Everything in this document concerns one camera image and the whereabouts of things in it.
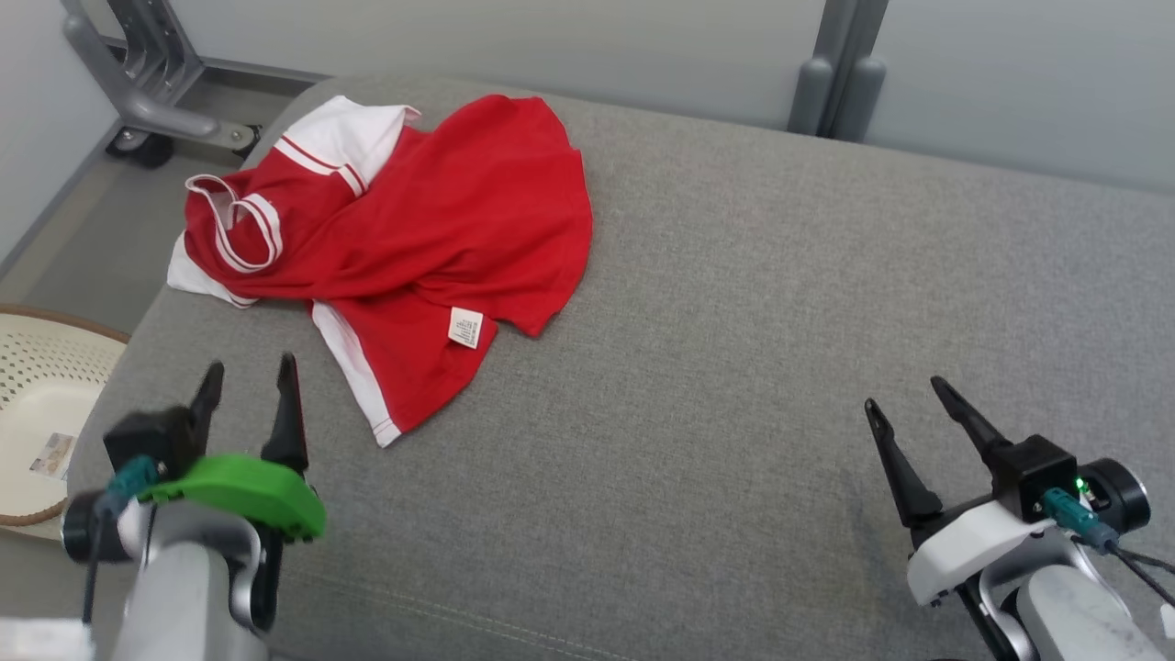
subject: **white basket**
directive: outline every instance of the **white basket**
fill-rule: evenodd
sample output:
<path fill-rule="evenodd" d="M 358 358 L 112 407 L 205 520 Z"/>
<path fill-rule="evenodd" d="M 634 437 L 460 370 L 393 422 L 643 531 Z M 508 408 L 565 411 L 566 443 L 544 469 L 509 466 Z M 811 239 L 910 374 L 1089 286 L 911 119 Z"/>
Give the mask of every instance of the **white basket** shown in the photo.
<path fill-rule="evenodd" d="M 58 539 L 66 468 L 127 336 L 0 305 L 0 527 Z"/>

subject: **paper label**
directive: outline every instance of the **paper label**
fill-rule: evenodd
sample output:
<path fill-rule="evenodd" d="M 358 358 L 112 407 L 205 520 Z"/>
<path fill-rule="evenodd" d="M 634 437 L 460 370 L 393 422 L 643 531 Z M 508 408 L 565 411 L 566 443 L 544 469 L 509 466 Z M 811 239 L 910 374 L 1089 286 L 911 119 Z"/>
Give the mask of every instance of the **paper label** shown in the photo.
<path fill-rule="evenodd" d="M 41 454 L 36 456 L 29 471 L 38 475 L 66 479 L 66 470 L 69 468 L 69 459 L 73 457 L 74 438 L 67 434 L 53 434 L 41 448 Z"/>
<path fill-rule="evenodd" d="M 452 308 L 452 313 L 449 316 L 449 339 L 458 345 L 476 350 L 477 339 L 482 336 L 483 318 L 485 315 L 479 311 L 459 306 Z"/>

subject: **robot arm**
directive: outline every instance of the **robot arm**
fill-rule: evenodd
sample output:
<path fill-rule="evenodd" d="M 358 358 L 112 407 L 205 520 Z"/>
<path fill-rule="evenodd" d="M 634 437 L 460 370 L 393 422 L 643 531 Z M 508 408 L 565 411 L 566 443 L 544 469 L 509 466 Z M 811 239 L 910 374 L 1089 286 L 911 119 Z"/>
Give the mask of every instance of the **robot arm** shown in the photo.
<path fill-rule="evenodd" d="M 992 493 L 949 510 L 918 477 L 872 399 L 865 413 L 914 553 L 907 582 L 919 605 L 958 594 L 998 661 L 1161 660 L 1126 603 L 1102 579 L 1072 531 L 1049 517 L 1049 499 L 1081 503 L 1106 524 L 1106 548 L 1144 526 L 1142 485 L 1119 463 L 1076 459 L 1043 437 L 1012 444 L 945 379 L 932 380 L 953 420 L 992 474 Z M 998 603 L 999 587 L 1018 586 Z"/>
<path fill-rule="evenodd" d="M 106 436 L 112 484 L 145 457 L 157 484 L 136 491 L 116 519 L 103 515 L 110 490 L 79 494 L 66 510 L 61 539 L 74 561 L 139 564 L 114 661 L 268 659 L 260 636 L 276 616 L 284 546 L 324 532 L 325 510 L 303 479 L 294 357 L 282 358 L 274 431 L 260 458 L 204 457 L 223 373 L 214 364 L 189 407 L 128 416 Z"/>

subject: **red fabric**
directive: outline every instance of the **red fabric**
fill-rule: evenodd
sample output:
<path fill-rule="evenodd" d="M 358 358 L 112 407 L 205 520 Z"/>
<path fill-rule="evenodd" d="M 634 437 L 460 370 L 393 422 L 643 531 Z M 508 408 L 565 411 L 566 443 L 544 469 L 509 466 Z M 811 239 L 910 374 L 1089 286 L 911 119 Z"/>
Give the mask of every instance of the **red fabric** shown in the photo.
<path fill-rule="evenodd" d="M 405 127 L 363 196 L 338 174 L 271 150 L 226 182 L 281 218 L 281 255 L 240 272 L 217 251 L 203 195 L 187 204 L 188 254 L 237 296 L 329 302 L 358 336 L 392 421 L 407 432 L 474 378 L 509 321 L 538 336 L 583 275 L 591 205 L 579 151 L 540 99 L 486 96 L 431 133 Z M 262 263 L 266 228 L 239 221 L 229 243 Z M 448 339 L 452 306 L 485 315 L 477 350 Z"/>

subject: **gray sofa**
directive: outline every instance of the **gray sofa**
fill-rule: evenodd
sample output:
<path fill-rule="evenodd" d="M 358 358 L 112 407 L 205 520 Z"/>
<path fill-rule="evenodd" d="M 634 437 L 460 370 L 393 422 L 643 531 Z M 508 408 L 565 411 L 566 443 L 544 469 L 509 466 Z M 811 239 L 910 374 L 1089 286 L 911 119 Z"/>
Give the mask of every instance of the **gray sofa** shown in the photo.
<path fill-rule="evenodd" d="M 250 162 L 334 94 L 411 103 L 429 127 L 497 90 L 325 81 Z M 329 520 L 286 554 L 280 652 L 980 660 L 958 601 L 921 609 L 905 587 L 909 539 L 862 413 L 877 398 L 948 504 L 979 495 L 987 475 L 929 387 L 942 375 L 1009 438 L 1133 467 L 1156 507 L 1127 542 L 1173 555 L 1175 200 L 548 99 L 596 229 L 540 339 L 504 328 L 465 392 L 380 450 L 302 305 L 164 289 L 70 488 L 107 479 L 100 437 L 122 414 L 184 402 L 214 359 L 210 451 L 256 452 L 293 351 Z M 1157 636 L 1157 599 L 1099 565 Z"/>

